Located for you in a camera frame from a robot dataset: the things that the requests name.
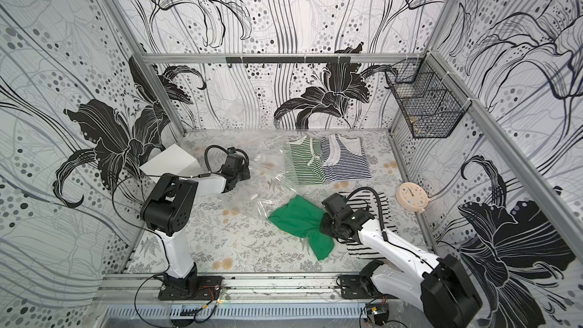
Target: black and white striped shirt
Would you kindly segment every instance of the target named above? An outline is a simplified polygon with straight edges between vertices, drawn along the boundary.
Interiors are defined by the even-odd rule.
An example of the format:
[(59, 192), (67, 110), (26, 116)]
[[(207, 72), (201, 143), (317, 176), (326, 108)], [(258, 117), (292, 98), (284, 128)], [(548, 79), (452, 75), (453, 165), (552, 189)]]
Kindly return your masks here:
[[(342, 196), (348, 196), (349, 193), (340, 193)], [(385, 193), (378, 193), (381, 199), (381, 208), (383, 209), (383, 220), (385, 222), (385, 228), (391, 232), (397, 233), (397, 226), (393, 222), (392, 215), (390, 214), (389, 204), (387, 201), (387, 195)], [(369, 190), (361, 190), (360, 192), (353, 195), (352, 198), (346, 203), (353, 210), (366, 208), (370, 205), (368, 211), (370, 214), (378, 218), (378, 207), (377, 200), (374, 195)], [(381, 255), (379, 252), (372, 248), (365, 247), (357, 242), (351, 242), (346, 244), (348, 249), (348, 254), (359, 259), (374, 260), (374, 259), (386, 259), (385, 256)]]

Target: clock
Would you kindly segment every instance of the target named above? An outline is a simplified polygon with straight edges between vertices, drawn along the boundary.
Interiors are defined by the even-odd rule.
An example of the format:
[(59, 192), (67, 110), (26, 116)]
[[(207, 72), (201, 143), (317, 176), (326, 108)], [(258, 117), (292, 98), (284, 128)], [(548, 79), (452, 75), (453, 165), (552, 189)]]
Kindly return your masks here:
[(422, 213), (429, 203), (427, 193), (423, 188), (415, 183), (406, 182), (397, 188), (397, 201), (399, 204), (409, 210)]

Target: clothing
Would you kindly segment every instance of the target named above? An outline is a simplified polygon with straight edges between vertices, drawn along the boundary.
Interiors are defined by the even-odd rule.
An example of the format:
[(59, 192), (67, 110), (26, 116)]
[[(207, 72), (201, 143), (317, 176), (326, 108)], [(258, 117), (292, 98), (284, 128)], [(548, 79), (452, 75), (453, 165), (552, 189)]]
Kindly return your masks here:
[(324, 183), (320, 140), (305, 135), (297, 141), (290, 141), (289, 146), (292, 161), (286, 164), (288, 178), (300, 185)]
[(338, 134), (322, 137), (324, 175), (330, 181), (369, 179), (372, 177), (361, 138), (345, 138)]
[[(342, 196), (348, 196), (350, 193), (340, 193)], [(397, 226), (393, 222), (392, 215), (390, 215), (389, 204), (387, 201), (387, 195), (385, 193), (378, 193), (381, 199), (381, 208), (383, 209), (383, 220), (385, 222), (385, 228), (391, 232), (397, 233)], [(370, 214), (378, 218), (378, 207), (377, 199), (369, 190), (361, 190), (356, 193), (347, 203), (353, 210), (366, 208), (370, 205), (368, 211)], [(348, 254), (363, 260), (374, 260), (374, 259), (386, 259), (385, 256), (381, 255), (379, 252), (372, 248), (365, 247), (358, 242), (352, 242), (346, 244)]]
[(269, 221), (280, 230), (300, 238), (308, 238), (310, 248), (318, 260), (328, 257), (334, 248), (332, 237), (320, 233), (320, 221), (324, 210), (299, 195), (269, 216)]

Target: folded shirt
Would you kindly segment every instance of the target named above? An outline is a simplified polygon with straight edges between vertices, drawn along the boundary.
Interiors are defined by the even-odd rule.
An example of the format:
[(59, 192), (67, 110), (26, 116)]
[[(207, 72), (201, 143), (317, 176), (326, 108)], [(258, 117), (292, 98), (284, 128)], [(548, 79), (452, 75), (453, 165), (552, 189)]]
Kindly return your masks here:
[(307, 135), (290, 141), (291, 162), (286, 163), (288, 178), (300, 185), (322, 184), (326, 181), (320, 160), (320, 140)]
[(324, 175), (330, 181), (371, 178), (362, 138), (345, 138), (339, 134), (322, 137)]

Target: mounting plate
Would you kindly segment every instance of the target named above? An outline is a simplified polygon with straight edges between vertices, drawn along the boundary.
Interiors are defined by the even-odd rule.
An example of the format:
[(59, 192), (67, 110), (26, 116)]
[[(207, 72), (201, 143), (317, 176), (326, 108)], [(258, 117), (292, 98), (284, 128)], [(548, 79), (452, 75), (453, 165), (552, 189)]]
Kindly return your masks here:
[[(342, 293), (343, 299), (373, 298), (373, 296), (368, 296), (360, 286), (360, 275), (339, 275), (337, 281), (340, 285), (340, 292)], [(387, 299), (397, 299), (392, 295), (385, 295), (387, 296)]]
[(162, 301), (169, 300), (216, 300), (223, 288), (223, 277), (222, 276), (197, 276), (198, 289), (194, 295), (185, 295), (184, 291), (173, 288), (171, 286), (166, 286), (164, 289), (160, 289), (158, 294), (158, 299)]

